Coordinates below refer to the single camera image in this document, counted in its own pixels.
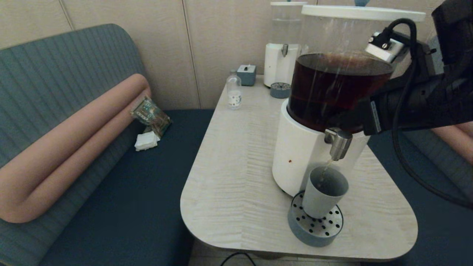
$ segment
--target robotic arm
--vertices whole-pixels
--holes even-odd
[[[441,127],[473,121],[473,2],[446,0],[432,16],[444,62],[444,74],[432,75],[430,50],[416,44],[417,70],[405,104],[399,114],[398,127],[406,130]],[[374,36],[370,45],[389,52],[393,40],[409,45],[409,38],[397,32]],[[376,49],[368,50],[380,57]],[[376,94],[362,99],[351,114],[363,124],[366,135],[378,134],[393,127],[393,117],[411,67],[392,79]]]

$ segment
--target gray cup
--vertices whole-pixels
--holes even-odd
[[[302,207],[312,218],[323,218],[348,191],[348,181],[339,171],[317,167],[310,172]]]

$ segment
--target drip tray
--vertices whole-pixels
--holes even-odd
[[[321,219],[312,218],[304,212],[302,199],[304,191],[299,192],[291,203],[288,213],[289,227],[303,243],[313,247],[324,247],[332,243],[343,227],[343,215],[338,205]]]

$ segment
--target gray tissue box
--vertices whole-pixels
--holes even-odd
[[[241,65],[236,71],[236,75],[241,78],[242,86],[253,86],[256,81],[256,66]]]

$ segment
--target dark tea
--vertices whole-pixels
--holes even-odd
[[[389,80],[393,67],[361,54],[310,53],[296,60],[288,112],[297,122],[324,132],[331,127],[355,133],[360,124],[337,117]]]

